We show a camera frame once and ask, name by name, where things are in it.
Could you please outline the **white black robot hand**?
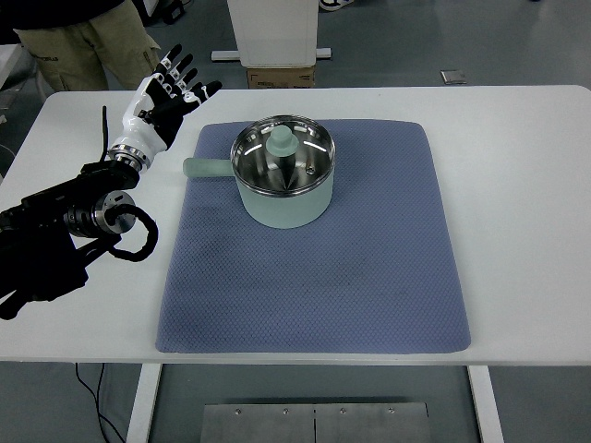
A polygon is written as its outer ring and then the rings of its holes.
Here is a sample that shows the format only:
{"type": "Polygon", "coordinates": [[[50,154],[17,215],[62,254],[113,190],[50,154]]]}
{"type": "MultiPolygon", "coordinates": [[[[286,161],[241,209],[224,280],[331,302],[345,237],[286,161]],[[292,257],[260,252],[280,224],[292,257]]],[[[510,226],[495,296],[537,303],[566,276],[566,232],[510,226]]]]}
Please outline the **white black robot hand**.
{"type": "Polygon", "coordinates": [[[203,84],[195,77],[192,54],[174,46],[144,78],[124,112],[121,135],[106,150],[108,161],[124,162],[142,173],[157,154],[172,147],[184,117],[222,88],[214,80],[203,84]]]}

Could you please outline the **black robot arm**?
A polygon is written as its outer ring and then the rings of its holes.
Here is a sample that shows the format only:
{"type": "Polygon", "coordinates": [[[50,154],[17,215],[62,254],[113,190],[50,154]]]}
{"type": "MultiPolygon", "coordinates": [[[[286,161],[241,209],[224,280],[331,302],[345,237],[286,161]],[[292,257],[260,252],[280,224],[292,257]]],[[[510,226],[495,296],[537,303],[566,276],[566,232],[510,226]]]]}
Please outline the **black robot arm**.
{"type": "Polygon", "coordinates": [[[127,193],[147,165],[128,147],[105,147],[75,178],[2,211],[3,320],[83,287],[87,267],[104,253],[140,262],[153,252],[156,222],[127,193]]]}

